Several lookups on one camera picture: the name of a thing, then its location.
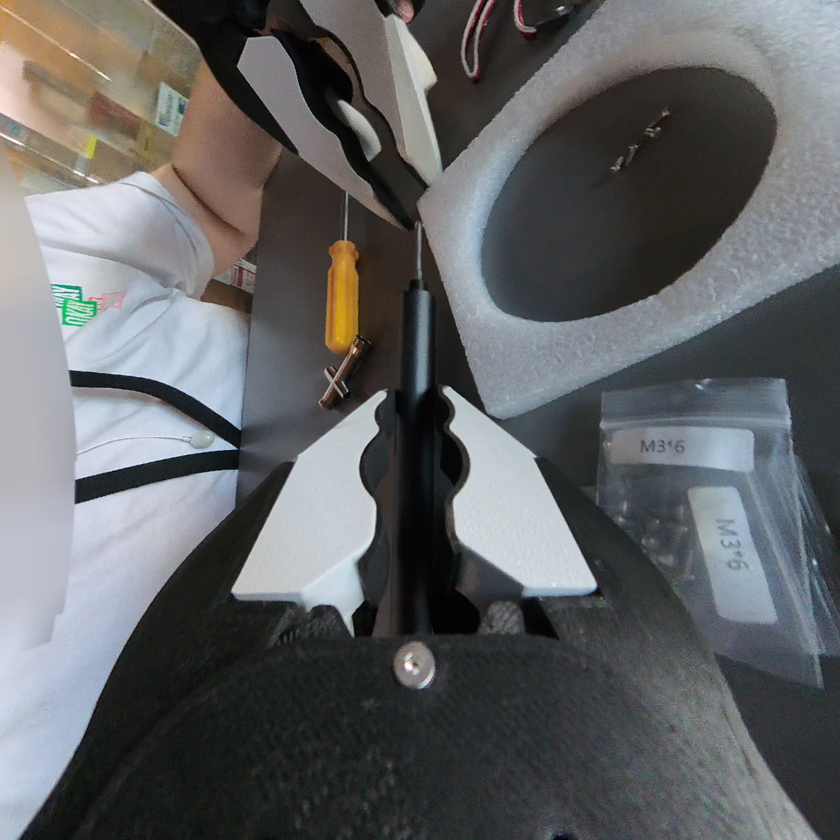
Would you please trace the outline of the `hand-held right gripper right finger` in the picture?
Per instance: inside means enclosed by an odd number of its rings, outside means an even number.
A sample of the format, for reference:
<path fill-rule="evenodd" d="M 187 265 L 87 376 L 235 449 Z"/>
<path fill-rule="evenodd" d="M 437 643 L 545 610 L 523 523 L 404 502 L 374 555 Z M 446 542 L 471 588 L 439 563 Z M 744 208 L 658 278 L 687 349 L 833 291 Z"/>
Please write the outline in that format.
<path fill-rule="evenodd" d="M 450 386 L 446 430 L 465 461 L 447 504 L 459 556 L 456 589 L 470 601 L 581 596 L 597 583 L 533 452 Z"/>

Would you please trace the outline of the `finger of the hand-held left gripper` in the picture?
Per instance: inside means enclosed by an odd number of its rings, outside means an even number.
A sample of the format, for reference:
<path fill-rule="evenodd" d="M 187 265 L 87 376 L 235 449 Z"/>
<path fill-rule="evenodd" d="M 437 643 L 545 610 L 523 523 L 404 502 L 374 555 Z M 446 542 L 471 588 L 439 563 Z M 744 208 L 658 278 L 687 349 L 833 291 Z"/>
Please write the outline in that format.
<path fill-rule="evenodd" d="M 430 60 L 398 13 L 374 1 L 302 1 L 350 59 L 362 97 L 390 128 L 403 162 L 430 186 L 442 172 L 427 91 L 437 78 Z"/>
<path fill-rule="evenodd" d="M 399 153 L 389 126 L 362 97 L 356 71 L 342 54 L 344 63 L 318 42 L 276 33 L 250 38 L 238 69 L 303 161 L 385 221 L 412 228 L 417 189 L 406 189 L 404 175 L 394 177 L 394 161 L 384 170 L 375 162 L 383 148 Z M 403 160 L 402 165 L 426 187 Z"/>

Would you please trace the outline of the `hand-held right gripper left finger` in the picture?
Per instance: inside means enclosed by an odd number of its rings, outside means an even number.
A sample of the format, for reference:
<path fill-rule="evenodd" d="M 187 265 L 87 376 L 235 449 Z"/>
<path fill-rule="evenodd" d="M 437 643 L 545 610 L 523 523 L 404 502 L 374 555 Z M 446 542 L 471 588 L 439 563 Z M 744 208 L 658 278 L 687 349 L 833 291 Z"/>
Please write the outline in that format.
<path fill-rule="evenodd" d="M 390 468 L 393 394 L 373 394 L 297 457 L 232 587 L 241 602 L 335 607 L 350 634 L 389 574 L 378 490 Z"/>

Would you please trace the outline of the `black screwdriver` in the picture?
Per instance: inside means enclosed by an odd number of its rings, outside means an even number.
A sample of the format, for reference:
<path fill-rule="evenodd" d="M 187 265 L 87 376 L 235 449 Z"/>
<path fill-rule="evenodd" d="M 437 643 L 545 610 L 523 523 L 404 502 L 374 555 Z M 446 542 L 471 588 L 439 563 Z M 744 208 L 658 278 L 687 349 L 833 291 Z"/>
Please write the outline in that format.
<path fill-rule="evenodd" d="M 402 295 L 393 432 L 379 486 L 385 592 L 374 635 L 407 641 L 433 632 L 436 557 L 436 301 L 424 277 L 424 227 L 413 230 L 413 270 Z"/>

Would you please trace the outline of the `person's left forearm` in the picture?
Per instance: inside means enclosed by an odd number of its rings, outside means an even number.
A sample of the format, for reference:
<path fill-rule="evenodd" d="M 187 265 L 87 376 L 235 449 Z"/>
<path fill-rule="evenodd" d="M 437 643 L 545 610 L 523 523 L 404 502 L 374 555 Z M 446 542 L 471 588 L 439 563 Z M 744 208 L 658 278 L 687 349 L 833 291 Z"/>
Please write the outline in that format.
<path fill-rule="evenodd" d="M 171 161 L 153 176 L 203 231 L 216 272 L 255 246 L 264 187 L 280 152 L 202 62 Z"/>

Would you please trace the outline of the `dark grey desk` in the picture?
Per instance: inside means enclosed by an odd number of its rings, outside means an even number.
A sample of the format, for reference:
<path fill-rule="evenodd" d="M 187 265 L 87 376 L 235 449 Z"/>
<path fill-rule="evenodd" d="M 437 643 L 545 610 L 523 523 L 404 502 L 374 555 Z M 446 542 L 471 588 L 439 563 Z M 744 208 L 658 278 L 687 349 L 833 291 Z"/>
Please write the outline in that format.
<path fill-rule="evenodd" d="M 539 43 L 519 43 L 519 36 L 497 31 L 484 80 L 473 85 L 456 67 L 456 24 L 466 5 L 432 3 L 419 20 L 417 36 L 438 73 L 432 112 L 448 167 L 499 113 L 523 84 L 564 46 L 593 12 L 576 19 L 570 31 Z M 657 107 L 672 103 L 675 113 L 665 137 L 652 143 L 642 160 L 623 175 L 607 173 L 607 155 L 632 141 Z M 490 296 L 505 313 L 525 319 L 548 316 L 571 322 L 639 302 L 663 291 L 683 272 L 697 267 L 704 248 L 721 239 L 724 228 L 745 209 L 768 161 L 775 140 L 776 118 L 768 99 L 745 80 L 723 70 L 656 70 L 619 82 L 552 123 L 525 154 L 493 203 L 481 265 L 490 282 Z M 328 238 L 338 226 L 338 187 L 288 155 L 269 180 L 259 244 L 255 308 L 248 351 L 245 396 L 245 467 L 239 494 L 256 488 L 269 466 L 292 459 L 338 421 L 316 407 L 322 382 L 317 368 L 326 364 L 322 341 L 326 301 Z M 471 400 L 480 400 L 466 349 L 448 303 L 437 262 L 424 246 L 427 281 L 437 299 L 437 374 Z M 583 677 L 565 677 L 549 688 L 553 661 L 543 653 L 590 648 L 609 657 L 630 676 L 618 679 L 629 688 L 651 689 L 659 700 L 654 672 L 643 669 L 641 654 L 624 643 L 641 641 L 642 630 L 655 654 L 677 655 L 677 629 L 654 607 L 675 601 L 664 579 L 628 538 L 573 480 L 591 483 L 595 475 L 596 397 L 601 389 L 653 384 L 656 380 L 699 375 L 783 375 L 789 381 L 794 432 L 801 456 L 817 478 L 817 489 L 829 494 L 828 517 L 838 522 L 838 264 L 793 285 L 705 329 L 685 342 L 631 364 L 588 385 L 518 416 L 500 418 L 501 426 L 538 455 L 547 467 L 551 490 L 560 493 L 561 510 L 573 531 L 583 528 L 582 548 L 595 563 L 593 572 L 628 568 L 629 582 L 619 594 L 642 612 L 642 629 L 616 624 L 593 595 L 542 598 L 542 614 L 557 624 L 560 640 L 528 643 L 537 663 L 525 676 L 537 680 L 538 711 L 550 712 L 552 725 L 583 723 L 595 712 L 595 699 L 582 705 L 572 689 Z M 829 699 L 812 700 L 815 689 L 762 675 L 723 659 L 734 678 L 736 698 L 762 756 L 786 791 L 782 804 L 805 812 L 805 837 L 813 822 L 824 838 L 838 838 L 838 660 L 828 660 Z M 557 817 L 549 829 L 583 838 L 735 838 L 735 827 L 712 827 L 711 817 L 689 816 L 688 801 L 678 798 L 677 782 L 668 774 L 688 771 L 688 758 L 670 761 L 665 747 L 656 747 L 654 723 L 618 723 L 595 730 L 596 746 L 583 748 L 581 758 L 561 758 L 554 746 L 535 773 L 542 783 L 582 784 L 583 805 L 605 828 L 582 827 L 583 816 Z M 641 775 L 627 782 L 585 780 L 584 759 L 607 760 L 618 770 L 618 745 L 629 747 L 641 736 L 640 749 L 653 749 Z"/>

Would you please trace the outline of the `person in white shirt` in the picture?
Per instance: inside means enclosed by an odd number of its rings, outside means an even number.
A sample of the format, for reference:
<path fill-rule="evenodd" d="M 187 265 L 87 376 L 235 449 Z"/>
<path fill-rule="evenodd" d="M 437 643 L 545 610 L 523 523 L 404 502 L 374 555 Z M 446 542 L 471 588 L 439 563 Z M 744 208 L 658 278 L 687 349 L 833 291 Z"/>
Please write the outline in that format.
<path fill-rule="evenodd" d="M 68 367 L 171 385 L 238 427 L 249 320 L 200 300 L 214 256 L 163 185 L 139 172 L 26 204 Z M 234 471 L 215 471 L 77 506 L 51 640 L 2 664 L 2 838 L 44 804 L 137 622 L 231 512 L 236 485 Z"/>

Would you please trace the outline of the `clear glass partition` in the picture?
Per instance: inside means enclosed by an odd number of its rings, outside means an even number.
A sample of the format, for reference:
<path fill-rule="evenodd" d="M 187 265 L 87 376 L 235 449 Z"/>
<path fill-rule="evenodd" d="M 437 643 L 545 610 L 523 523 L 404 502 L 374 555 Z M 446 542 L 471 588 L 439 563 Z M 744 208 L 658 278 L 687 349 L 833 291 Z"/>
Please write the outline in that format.
<path fill-rule="evenodd" d="M 146 2 L 2 1 L 1 137 L 23 193 L 167 163 L 200 63 Z"/>

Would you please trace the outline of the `metal cross wrench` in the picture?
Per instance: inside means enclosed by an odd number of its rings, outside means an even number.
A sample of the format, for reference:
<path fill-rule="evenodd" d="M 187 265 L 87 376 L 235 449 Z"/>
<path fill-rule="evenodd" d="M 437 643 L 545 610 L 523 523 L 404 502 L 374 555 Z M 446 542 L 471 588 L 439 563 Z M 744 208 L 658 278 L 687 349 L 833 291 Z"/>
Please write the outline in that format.
<path fill-rule="evenodd" d="M 323 373 L 328 380 L 328 387 L 319 401 L 320 407 L 331 411 L 350 395 L 350 381 L 362 361 L 371 350 L 371 342 L 357 335 L 350 349 L 338 367 L 327 366 Z"/>

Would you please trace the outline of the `pile of clear screw bags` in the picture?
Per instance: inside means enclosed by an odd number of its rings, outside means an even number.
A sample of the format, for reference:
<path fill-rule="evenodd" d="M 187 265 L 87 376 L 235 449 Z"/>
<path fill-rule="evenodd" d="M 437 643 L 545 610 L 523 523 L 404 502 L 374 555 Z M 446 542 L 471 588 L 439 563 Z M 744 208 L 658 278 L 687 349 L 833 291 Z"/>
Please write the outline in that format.
<path fill-rule="evenodd" d="M 716 654 L 823 687 L 838 550 L 795 456 L 784 380 L 605 392 L 596 499 Z"/>

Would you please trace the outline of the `white foam frame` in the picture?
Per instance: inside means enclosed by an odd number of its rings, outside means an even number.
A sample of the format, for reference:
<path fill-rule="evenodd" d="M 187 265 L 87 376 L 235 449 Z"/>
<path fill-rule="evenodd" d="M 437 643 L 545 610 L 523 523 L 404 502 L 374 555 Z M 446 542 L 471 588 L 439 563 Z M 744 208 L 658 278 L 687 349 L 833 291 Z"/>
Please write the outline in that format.
<path fill-rule="evenodd" d="M 776 134 L 745 209 L 697 267 L 614 313 L 505 313 L 482 268 L 515 165 L 574 107 L 656 70 L 723 70 L 769 101 Z M 838 264 L 838 2 L 604 2 L 418 204 L 487 411 L 515 417 L 685 342 Z"/>

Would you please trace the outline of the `orange handled screwdriver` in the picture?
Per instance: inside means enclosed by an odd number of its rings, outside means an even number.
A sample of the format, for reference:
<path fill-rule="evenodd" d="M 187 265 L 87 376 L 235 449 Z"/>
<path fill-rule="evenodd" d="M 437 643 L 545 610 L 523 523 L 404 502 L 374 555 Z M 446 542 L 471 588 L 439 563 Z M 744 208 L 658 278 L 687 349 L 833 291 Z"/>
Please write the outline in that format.
<path fill-rule="evenodd" d="M 349 240 L 350 195 L 344 194 L 341 237 L 329 248 L 328 297 L 325 343 L 335 354 L 350 351 L 359 328 L 360 254 Z"/>

